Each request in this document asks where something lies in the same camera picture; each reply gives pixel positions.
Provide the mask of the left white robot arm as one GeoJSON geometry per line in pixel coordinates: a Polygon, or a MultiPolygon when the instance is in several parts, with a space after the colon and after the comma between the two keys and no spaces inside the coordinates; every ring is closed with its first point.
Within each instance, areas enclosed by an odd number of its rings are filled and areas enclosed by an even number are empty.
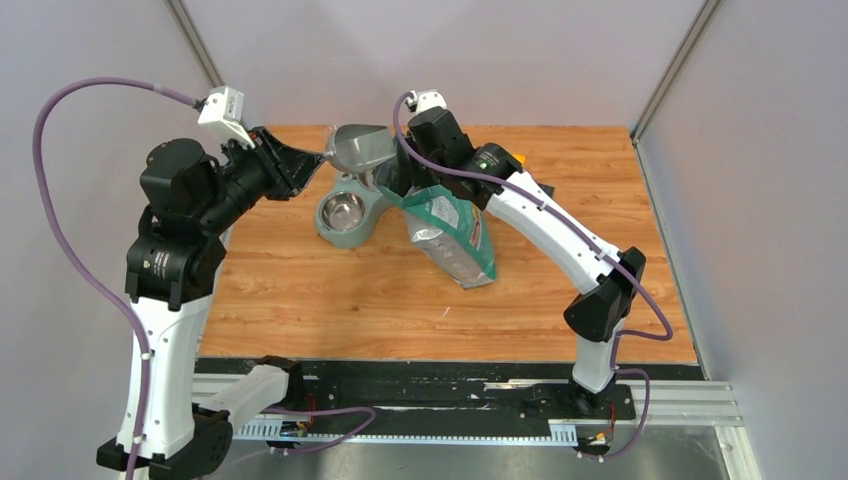
{"type": "Polygon", "coordinates": [[[204,477],[266,408],[293,413],[304,405],[302,365],[273,355],[207,400],[194,401],[192,392],[225,234],[260,199],[296,197],[323,161],[264,127],[251,129],[246,144],[225,142],[220,157],[190,138],[151,150],[140,176],[147,205],[126,255],[130,393],[118,434],[97,450],[98,465],[126,477],[139,468],[152,479],[204,477]]]}

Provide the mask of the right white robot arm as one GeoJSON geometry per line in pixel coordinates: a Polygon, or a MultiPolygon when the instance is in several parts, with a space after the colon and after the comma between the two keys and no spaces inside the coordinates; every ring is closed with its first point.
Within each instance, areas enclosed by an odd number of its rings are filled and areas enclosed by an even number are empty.
{"type": "Polygon", "coordinates": [[[553,261],[577,290],[563,318],[574,332],[577,359],[571,403],[596,417],[611,403],[616,336],[639,292],[646,266],[635,247],[620,250],[559,206],[516,156],[495,143],[473,146],[444,106],[411,107],[402,147],[414,179],[426,179],[521,233],[553,261]]]}

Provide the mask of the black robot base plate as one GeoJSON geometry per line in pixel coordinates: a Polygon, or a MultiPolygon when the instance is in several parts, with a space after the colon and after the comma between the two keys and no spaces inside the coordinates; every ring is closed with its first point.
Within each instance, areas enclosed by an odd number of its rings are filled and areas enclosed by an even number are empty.
{"type": "Polygon", "coordinates": [[[612,421],[640,417],[624,384],[598,400],[577,393],[569,363],[303,360],[300,368],[303,380],[281,401],[284,408],[369,406],[376,417],[388,411],[503,411],[586,420],[602,431],[612,421]]]}

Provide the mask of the green pet food bag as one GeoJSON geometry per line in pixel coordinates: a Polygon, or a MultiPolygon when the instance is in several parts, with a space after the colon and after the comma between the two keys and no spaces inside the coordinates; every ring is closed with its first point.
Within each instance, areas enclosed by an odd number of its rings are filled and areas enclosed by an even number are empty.
{"type": "Polygon", "coordinates": [[[380,193],[404,217],[410,242],[463,289],[497,278],[495,251],[482,211],[441,185],[414,187],[401,176],[399,162],[376,168],[380,193]]]}

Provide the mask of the grey metal food scoop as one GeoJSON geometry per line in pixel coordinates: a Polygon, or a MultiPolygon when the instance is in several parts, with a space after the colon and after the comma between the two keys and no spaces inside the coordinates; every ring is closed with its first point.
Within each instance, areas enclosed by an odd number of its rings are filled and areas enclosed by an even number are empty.
{"type": "Polygon", "coordinates": [[[344,124],[329,134],[324,160],[339,172],[359,174],[395,158],[396,149],[387,126],[344,124]]]}

